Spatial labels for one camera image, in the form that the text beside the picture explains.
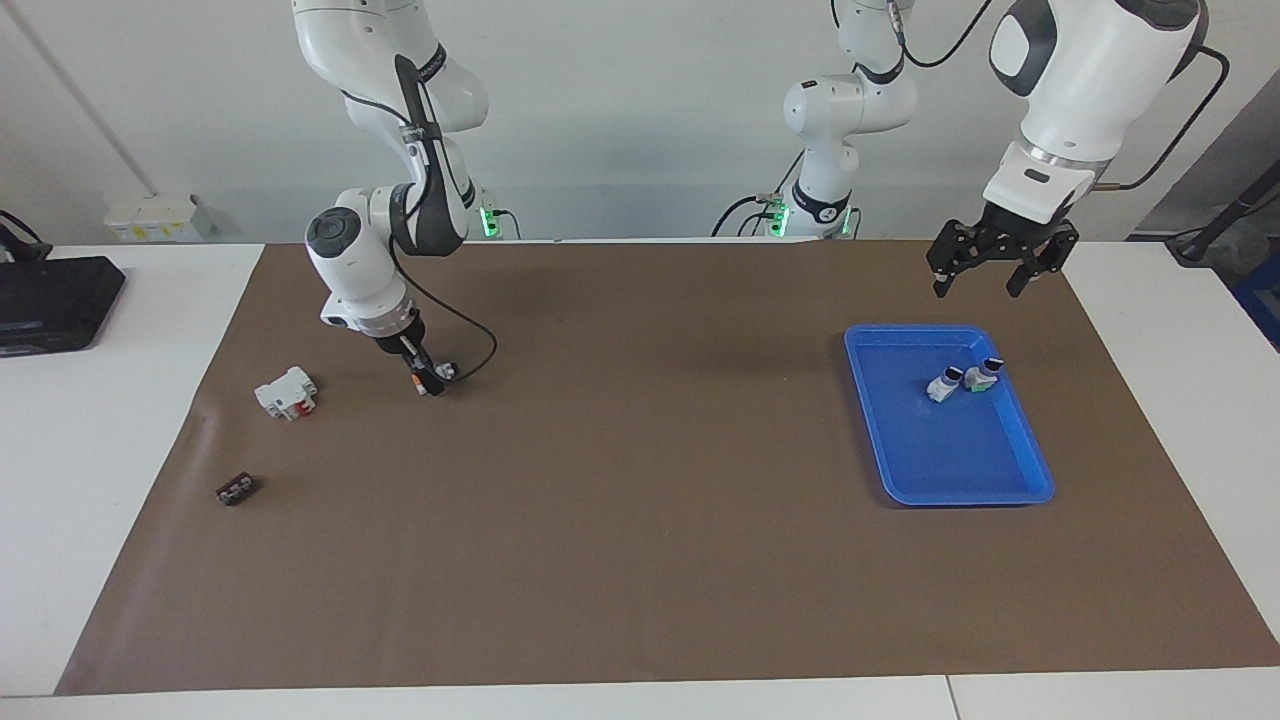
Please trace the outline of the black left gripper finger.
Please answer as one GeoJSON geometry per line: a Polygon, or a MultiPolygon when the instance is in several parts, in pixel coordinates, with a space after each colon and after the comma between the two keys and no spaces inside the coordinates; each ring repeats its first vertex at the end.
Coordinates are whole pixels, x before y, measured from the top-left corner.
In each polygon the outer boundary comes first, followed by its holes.
{"type": "Polygon", "coordinates": [[[1075,228],[1060,228],[1038,249],[1024,249],[1006,283],[1009,296],[1018,299],[1037,278],[1060,273],[1078,240],[1075,228]]]}
{"type": "Polygon", "coordinates": [[[947,222],[925,254],[934,277],[933,292],[937,299],[945,299],[955,279],[986,263],[982,241],[986,228],[982,224],[968,225],[963,222],[947,222]]]}

